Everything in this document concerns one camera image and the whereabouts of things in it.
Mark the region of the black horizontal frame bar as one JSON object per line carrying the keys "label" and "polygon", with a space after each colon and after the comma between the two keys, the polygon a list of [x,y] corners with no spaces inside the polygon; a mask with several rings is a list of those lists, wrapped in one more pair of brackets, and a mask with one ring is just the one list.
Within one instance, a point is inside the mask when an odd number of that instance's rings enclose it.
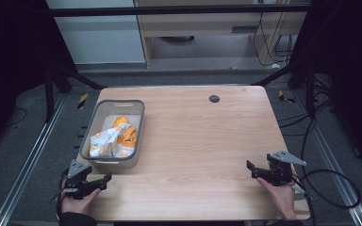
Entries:
{"label": "black horizontal frame bar", "polygon": [[254,13],[254,12],[304,12],[311,10],[310,4],[286,5],[217,5],[217,6],[170,6],[137,8],[59,8],[48,9],[53,17],[81,16],[128,16],[128,15],[172,15],[211,13]]}

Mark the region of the light wooden desk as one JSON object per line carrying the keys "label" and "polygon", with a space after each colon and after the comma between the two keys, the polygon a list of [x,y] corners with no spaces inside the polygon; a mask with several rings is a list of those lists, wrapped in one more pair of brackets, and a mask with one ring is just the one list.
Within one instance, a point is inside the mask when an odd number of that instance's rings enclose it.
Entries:
{"label": "light wooden desk", "polygon": [[[305,4],[310,0],[133,0],[137,7],[286,5]],[[144,38],[211,35],[248,35],[259,62],[271,61],[276,41],[284,35],[300,33],[305,12],[254,12],[140,15]]]}

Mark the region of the aluminium floor rail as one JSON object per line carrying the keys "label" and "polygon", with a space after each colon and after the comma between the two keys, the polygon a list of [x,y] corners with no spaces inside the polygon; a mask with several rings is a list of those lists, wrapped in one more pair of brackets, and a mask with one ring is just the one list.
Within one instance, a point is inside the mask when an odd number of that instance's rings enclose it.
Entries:
{"label": "aluminium floor rail", "polygon": [[320,127],[315,123],[315,120],[308,117],[306,119],[308,123],[307,133],[314,137],[314,141],[318,147],[320,155],[328,170],[334,171],[332,175],[334,184],[337,187],[337,191],[341,196],[345,205],[351,205],[349,213],[356,226],[362,226],[362,204],[359,201],[358,193],[354,190],[354,186],[347,179],[342,179],[341,174],[344,170],[337,162],[336,157],[332,154],[330,146],[327,144],[325,136]]}
{"label": "aluminium floor rail", "polygon": [[51,119],[46,122],[41,132],[34,143],[22,169],[20,170],[11,190],[5,198],[5,201],[0,207],[0,226],[7,226],[12,216],[14,209],[16,208],[18,201],[23,195],[25,187],[29,181],[29,178],[36,167],[41,153],[52,134],[52,131],[58,121],[58,117],[63,109],[63,105],[67,99],[67,94],[59,94],[58,100],[54,106],[54,112]]}

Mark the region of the white cabinet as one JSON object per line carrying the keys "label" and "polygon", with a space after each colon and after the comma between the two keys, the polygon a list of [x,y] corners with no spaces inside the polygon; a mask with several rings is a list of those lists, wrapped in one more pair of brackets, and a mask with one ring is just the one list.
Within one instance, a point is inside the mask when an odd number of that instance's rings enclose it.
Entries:
{"label": "white cabinet", "polygon": [[[46,0],[50,9],[128,8],[133,0]],[[140,28],[135,15],[56,17],[58,28],[76,65],[144,63]]]}

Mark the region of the person's left hand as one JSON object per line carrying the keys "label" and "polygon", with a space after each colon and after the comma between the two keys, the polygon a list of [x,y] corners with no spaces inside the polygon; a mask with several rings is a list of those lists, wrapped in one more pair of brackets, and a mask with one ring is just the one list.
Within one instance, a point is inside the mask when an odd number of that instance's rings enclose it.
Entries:
{"label": "person's left hand", "polygon": [[87,215],[89,213],[89,206],[98,197],[101,189],[97,188],[82,200],[77,200],[66,194],[61,195],[61,213],[77,213]]}

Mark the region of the yellow and black tape strip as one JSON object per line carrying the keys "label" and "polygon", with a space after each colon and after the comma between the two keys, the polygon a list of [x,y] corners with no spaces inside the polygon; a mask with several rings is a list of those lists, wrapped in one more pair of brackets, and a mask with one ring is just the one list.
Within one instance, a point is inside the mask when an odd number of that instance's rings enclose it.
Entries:
{"label": "yellow and black tape strip", "polygon": [[77,107],[76,107],[77,109],[82,109],[83,108],[84,104],[86,103],[86,101],[88,99],[88,96],[89,96],[89,94],[87,92],[85,92],[85,93],[83,93],[81,95],[80,100],[79,100],[79,102],[77,104]]}
{"label": "yellow and black tape strip", "polygon": [[294,104],[295,103],[295,98],[293,96],[293,93],[289,90],[279,90],[278,91],[278,98],[281,101],[284,101],[286,103],[289,104]]}

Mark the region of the grey plastic basket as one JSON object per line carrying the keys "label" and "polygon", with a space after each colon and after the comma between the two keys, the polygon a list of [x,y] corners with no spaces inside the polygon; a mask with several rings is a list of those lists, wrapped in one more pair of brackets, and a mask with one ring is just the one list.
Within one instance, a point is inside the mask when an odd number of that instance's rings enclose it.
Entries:
{"label": "grey plastic basket", "polygon": [[[128,169],[134,167],[139,160],[139,145],[143,131],[145,105],[140,100],[104,100],[93,110],[90,123],[79,150],[79,156],[95,167],[111,167]],[[113,122],[120,116],[125,116],[128,122],[138,129],[138,141],[135,151],[126,158],[90,157],[90,138],[99,132],[112,127]]]}

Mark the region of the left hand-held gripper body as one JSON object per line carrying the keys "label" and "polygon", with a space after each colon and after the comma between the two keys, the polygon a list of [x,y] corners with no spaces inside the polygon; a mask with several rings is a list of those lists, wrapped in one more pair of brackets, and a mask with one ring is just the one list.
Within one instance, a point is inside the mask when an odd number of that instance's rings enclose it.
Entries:
{"label": "left hand-held gripper body", "polygon": [[91,170],[90,165],[73,160],[65,173],[65,184],[62,191],[77,200],[88,196],[91,193],[91,183],[87,181],[87,176]]}

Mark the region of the black metal stand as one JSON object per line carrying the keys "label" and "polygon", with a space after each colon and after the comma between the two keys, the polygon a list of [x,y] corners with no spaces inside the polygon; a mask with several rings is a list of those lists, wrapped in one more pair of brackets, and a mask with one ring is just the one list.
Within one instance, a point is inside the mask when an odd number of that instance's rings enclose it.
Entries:
{"label": "black metal stand", "polygon": [[311,119],[315,118],[314,106],[314,63],[311,60],[296,60],[289,63],[286,67],[278,70],[270,76],[253,83],[253,86],[267,86],[271,81],[276,80],[284,74],[290,73],[288,80],[290,89],[299,88],[305,83],[305,109]]}
{"label": "black metal stand", "polygon": [[60,93],[69,93],[72,90],[72,85],[68,78],[74,78],[84,85],[92,89],[104,89],[105,86],[99,85],[87,77],[81,75],[74,64],[66,66],[63,63],[58,63],[55,60],[45,59],[44,66],[44,87],[45,87],[45,102],[46,102],[46,122],[49,122],[55,113],[53,86],[56,86]]}

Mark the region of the orange and white cloth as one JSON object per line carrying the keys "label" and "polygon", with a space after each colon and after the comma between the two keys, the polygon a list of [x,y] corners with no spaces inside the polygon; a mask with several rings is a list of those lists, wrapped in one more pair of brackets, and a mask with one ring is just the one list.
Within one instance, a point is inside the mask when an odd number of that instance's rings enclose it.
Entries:
{"label": "orange and white cloth", "polygon": [[138,129],[120,116],[111,128],[90,138],[90,157],[126,158],[135,151],[137,141]]}

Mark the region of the person's right hand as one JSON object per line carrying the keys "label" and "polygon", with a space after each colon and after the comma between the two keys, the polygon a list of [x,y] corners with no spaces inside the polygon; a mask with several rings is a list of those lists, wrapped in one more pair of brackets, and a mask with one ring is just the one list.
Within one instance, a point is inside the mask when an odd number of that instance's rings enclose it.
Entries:
{"label": "person's right hand", "polygon": [[290,185],[273,186],[266,180],[258,177],[256,181],[267,190],[271,196],[281,219],[283,220],[296,220],[294,208],[294,190]]}

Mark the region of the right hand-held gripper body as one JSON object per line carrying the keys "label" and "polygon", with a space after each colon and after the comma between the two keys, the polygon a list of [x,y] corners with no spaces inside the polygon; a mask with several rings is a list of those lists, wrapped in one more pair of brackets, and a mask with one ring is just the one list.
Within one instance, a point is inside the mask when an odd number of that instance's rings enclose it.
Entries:
{"label": "right hand-held gripper body", "polygon": [[292,166],[306,166],[307,163],[288,151],[268,153],[270,176],[267,182],[273,186],[282,186],[292,181]]}

